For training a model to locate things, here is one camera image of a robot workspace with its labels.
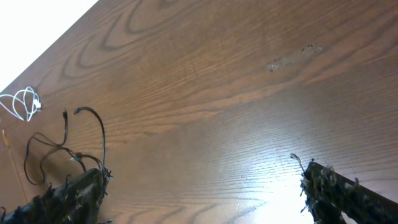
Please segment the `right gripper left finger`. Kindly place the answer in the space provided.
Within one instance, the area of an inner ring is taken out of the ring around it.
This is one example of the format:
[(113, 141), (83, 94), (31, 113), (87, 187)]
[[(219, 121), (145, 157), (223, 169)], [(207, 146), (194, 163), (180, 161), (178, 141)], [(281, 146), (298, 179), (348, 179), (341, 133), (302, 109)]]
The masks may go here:
[(34, 197), (11, 212), (2, 207), (3, 224), (98, 223), (101, 204), (111, 180), (109, 171), (97, 168), (76, 179), (65, 179), (57, 188), (50, 186), (43, 195)]

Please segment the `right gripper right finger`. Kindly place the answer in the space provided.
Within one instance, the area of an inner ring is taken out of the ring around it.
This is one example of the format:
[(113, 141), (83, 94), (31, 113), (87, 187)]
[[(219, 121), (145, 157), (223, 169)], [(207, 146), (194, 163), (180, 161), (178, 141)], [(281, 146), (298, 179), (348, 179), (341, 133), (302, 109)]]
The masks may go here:
[(291, 153), (302, 170), (300, 187), (306, 195), (305, 208), (315, 223), (346, 223), (344, 215), (355, 223), (397, 223), (397, 203), (359, 184), (359, 180), (335, 172), (314, 160), (304, 167)]

